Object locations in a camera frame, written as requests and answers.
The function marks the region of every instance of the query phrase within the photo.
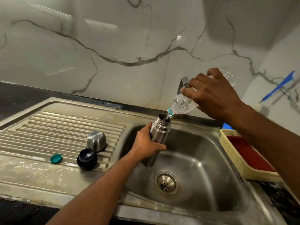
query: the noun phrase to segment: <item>blue toothbrush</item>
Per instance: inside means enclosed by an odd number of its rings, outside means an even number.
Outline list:
[[[287,77],[273,90],[273,91],[271,91],[269,94],[267,94],[264,98],[262,98],[262,100],[259,102],[259,103],[261,103],[261,102],[263,102],[263,101],[265,101],[267,98],[269,98],[274,92],[276,92],[278,89],[280,89],[283,85],[285,85],[286,83],[288,83],[289,81],[291,81],[291,80],[293,80],[293,79],[295,79],[294,77],[293,77],[293,73],[294,73],[295,71],[292,71],[289,75],[287,75]]]

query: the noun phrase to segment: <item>sink drain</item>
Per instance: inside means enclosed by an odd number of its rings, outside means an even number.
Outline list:
[[[174,195],[179,189],[179,181],[175,174],[170,171],[162,170],[155,175],[155,187],[165,195]]]

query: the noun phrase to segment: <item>plastic basket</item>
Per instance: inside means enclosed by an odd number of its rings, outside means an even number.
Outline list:
[[[241,136],[235,130],[221,129],[220,144],[227,153],[228,157],[243,178],[257,181],[280,182],[282,178],[277,172],[257,170],[249,166],[243,157],[238,153],[227,136]],[[255,148],[253,148],[265,161],[267,161]]]

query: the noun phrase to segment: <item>chrome faucet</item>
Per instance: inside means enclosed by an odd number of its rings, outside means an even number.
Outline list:
[[[188,83],[189,83],[188,78],[186,76],[184,76],[179,83],[177,95],[181,94],[181,92],[180,92],[181,88],[188,88]]]

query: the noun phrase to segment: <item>teal bottle cap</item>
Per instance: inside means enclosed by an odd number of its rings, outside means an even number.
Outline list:
[[[55,154],[51,156],[50,158],[50,163],[52,164],[57,164],[62,160],[62,155],[61,154]]]

